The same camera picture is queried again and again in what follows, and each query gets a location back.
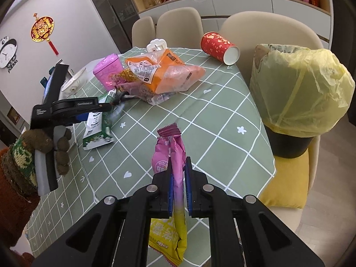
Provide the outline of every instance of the green tablecloth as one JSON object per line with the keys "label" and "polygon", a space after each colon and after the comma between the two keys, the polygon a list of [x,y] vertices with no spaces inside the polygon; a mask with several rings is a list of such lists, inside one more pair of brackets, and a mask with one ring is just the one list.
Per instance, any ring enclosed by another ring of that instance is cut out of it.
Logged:
{"label": "green tablecloth", "polygon": [[[121,56],[145,52],[133,48]],[[158,106],[133,100],[126,103],[113,126],[115,141],[85,151],[85,123],[75,125],[78,147],[69,151],[71,170],[59,188],[41,198],[28,224],[34,255],[38,256],[83,214],[107,195],[131,196],[154,175],[151,158],[158,128],[176,122],[193,167],[207,174],[228,194],[258,195],[275,174],[273,155],[249,89],[235,65],[226,66],[201,50],[172,49],[187,64],[206,69],[201,81]],[[76,97],[105,92],[93,78]],[[210,257],[209,221],[188,216],[188,248],[181,266],[201,266]],[[170,266],[149,248],[147,265]]]}

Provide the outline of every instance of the plastic bag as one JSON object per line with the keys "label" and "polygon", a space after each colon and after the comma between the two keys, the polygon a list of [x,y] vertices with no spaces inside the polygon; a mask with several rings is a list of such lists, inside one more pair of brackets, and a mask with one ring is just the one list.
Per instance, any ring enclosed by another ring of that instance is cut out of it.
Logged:
{"label": "plastic bag", "polygon": [[134,95],[150,105],[158,105],[170,99],[175,92],[155,94],[141,80],[138,82],[123,83],[116,87],[119,91],[127,91],[130,95]]}
{"label": "plastic bag", "polygon": [[331,130],[344,116],[355,82],[327,49],[260,44],[255,49],[250,91],[263,123],[295,137]]}
{"label": "plastic bag", "polygon": [[131,71],[155,94],[187,91],[205,74],[205,69],[185,65],[169,49],[125,60]]}
{"label": "plastic bag", "polygon": [[170,156],[173,171],[173,215],[169,219],[152,219],[149,245],[162,253],[173,266],[183,262],[187,245],[186,219],[184,214],[183,166],[186,151],[177,124],[158,131],[159,138],[152,157],[154,173],[165,171]]}

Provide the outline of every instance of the orange plastic bag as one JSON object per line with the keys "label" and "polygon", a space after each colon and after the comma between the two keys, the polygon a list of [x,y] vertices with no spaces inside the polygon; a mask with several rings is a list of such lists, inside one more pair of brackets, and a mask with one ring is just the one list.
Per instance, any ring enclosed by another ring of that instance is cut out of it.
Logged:
{"label": "orange plastic bag", "polygon": [[169,49],[145,53],[125,60],[131,71],[154,93],[187,91],[205,74],[205,69],[185,65]]}

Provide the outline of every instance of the white heart pattern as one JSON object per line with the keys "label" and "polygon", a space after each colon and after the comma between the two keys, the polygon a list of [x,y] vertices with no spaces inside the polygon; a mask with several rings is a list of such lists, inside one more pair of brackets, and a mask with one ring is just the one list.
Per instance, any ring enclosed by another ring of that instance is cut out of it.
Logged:
{"label": "white heart pattern", "polygon": [[130,173],[128,170],[126,171],[126,173],[124,174],[123,178],[129,178],[132,176],[132,173]]}

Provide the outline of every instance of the pink snack bag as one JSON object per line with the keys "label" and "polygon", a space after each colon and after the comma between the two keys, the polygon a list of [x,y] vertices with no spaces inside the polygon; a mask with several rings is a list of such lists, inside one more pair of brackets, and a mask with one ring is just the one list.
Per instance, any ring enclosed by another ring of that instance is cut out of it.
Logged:
{"label": "pink snack bag", "polygon": [[[187,245],[186,220],[184,214],[183,168],[186,163],[186,150],[181,138],[181,132],[176,123],[159,129],[158,140],[152,157],[154,173],[167,170],[168,158],[171,158],[173,173],[173,215],[170,219],[151,220],[149,245],[162,253],[172,266],[183,262],[183,255]],[[176,240],[166,240],[157,230],[157,226],[165,230],[164,234],[171,234]]]}
{"label": "pink snack bag", "polygon": [[186,161],[186,150],[182,138],[180,137],[181,132],[176,123],[167,125],[157,131],[159,137],[157,139],[157,144],[154,148],[154,155],[152,156],[152,168],[154,173],[159,173],[167,169],[168,157],[170,155],[170,144],[174,140],[179,147],[182,149],[182,159],[184,159],[183,164]]}

